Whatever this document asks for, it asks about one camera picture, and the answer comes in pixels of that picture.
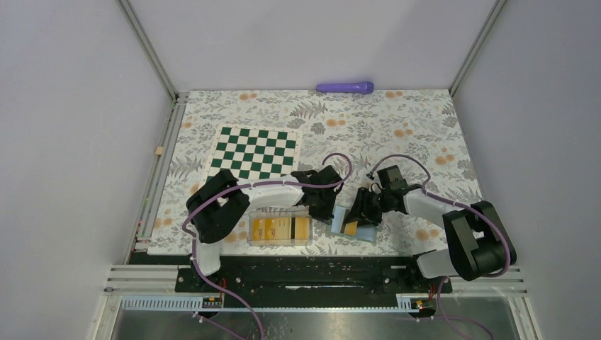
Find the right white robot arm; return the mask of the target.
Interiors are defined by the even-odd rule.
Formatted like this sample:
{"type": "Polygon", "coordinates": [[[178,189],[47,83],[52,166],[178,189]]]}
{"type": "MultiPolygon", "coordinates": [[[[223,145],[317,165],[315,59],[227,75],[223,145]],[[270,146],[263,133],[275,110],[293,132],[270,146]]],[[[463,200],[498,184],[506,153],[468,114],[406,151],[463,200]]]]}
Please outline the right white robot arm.
{"type": "Polygon", "coordinates": [[[418,217],[444,230],[447,248],[421,254],[406,273],[410,288],[423,292],[442,276],[472,281],[501,275],[517,254],[495,207],[488,201],[464,205],[409,184],[397,166],[377,172],[379,191],[361,187],[344,223],[359,227],[382,223],[389,212],[418,217]]]}

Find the clear plastic card box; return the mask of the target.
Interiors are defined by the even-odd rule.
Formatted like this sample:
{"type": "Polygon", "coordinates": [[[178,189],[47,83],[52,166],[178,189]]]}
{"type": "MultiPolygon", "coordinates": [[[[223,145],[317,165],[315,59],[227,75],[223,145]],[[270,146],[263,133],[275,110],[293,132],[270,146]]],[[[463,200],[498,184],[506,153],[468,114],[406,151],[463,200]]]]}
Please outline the clear plastic card box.
{"type": "Polygon", "coordinates": [[[249,214],[247,241],[253,247],[300,247],[313,242],[308,210],[254,211],[249,214]]]}

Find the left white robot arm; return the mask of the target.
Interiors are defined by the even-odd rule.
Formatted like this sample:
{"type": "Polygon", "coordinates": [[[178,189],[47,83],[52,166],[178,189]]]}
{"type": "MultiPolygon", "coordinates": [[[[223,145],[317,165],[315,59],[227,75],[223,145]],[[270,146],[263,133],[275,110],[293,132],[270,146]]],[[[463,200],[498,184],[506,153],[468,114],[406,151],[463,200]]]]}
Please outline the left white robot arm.
{"type": "Polygon", "coordinates": [[[182,229],[193,237],[193,282],[204,291],[220,281],[220,242],[242,216],[260,208],[308,208],[309,216],[327,221],[345,179],[332,166],[319,171],[294,171],[279,178],[236,178],[224,169],[186,201],[188,217],[182,229]]]}

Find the green leather card holder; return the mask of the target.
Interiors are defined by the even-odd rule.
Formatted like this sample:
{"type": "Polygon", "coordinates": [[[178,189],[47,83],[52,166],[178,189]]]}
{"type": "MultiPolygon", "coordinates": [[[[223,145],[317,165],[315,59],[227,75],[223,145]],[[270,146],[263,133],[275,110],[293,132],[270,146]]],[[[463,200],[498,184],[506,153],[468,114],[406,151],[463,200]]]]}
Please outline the green leather card holder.
{"type": "Polygon", "coordinates": [[[375,244],[378,228],[375,225],[359,226],[358,222],[344,223],[350,209],[336,205],[333,209],[333,218],[327,226],[326,233],[333,236],[345,237],[360,242],[375,244]]]}

